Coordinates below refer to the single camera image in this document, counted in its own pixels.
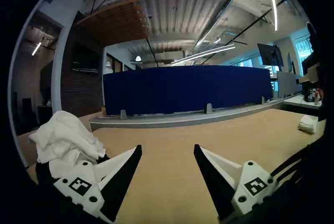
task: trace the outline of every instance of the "blue partition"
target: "blue partition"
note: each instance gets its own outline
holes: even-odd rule
[[[174,66],[104,75],[107,115],[174,113],[261,103],[271,98],[267,69]]]

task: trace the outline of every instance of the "folded white cloth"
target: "folded white cloth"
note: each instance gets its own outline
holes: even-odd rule
[[[52,177],[60,178],[82,160],[104,157],[103,144],[73,114],[56,112],[29,138],[36,143],[41,163],[49,162]]]
[[[316,131],[317,120],[312,119],[308,115],[304,115],[298,124],[298,129],[314,134]]]

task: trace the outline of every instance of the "table surface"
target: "table surface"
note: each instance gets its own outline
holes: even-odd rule
[[[94,135],[109,157],[142,145],[142,158],[117,223],[217,223],[217,212],[193,155],[200,144],[231,161],[254,160],[271,172],[313,142],[297,129],[303,115],[268,109],[203,125],[171,128],[100,128]]]
[[[298,107],[307,107],[307,108],[313,108],[318,109],[321,106],[321,101],[317,105],[314,104],[314,102],[306,102],[304,100],[304,97],[301,95],[297,95],[295,97],[292,97],[290,99],[286,99],[283,101],[284,104],[298,106]]]

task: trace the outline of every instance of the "brick wall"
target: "brick wall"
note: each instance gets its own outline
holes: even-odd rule
[[[97,76],[71,70],[74,46],[79,43],[100,55]],[[72,27],[64,50],[61,69],[61,106],[77,117],[101,111],[102,107],[102,55],[103,47],[97,45],[76,27]]]

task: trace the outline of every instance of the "wall-mounted television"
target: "wall-mounted television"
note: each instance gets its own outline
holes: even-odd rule
[[[100,57],[100,54],[91,49],[76,44],[72,53],[71,69],[82,74],[98,75]]]

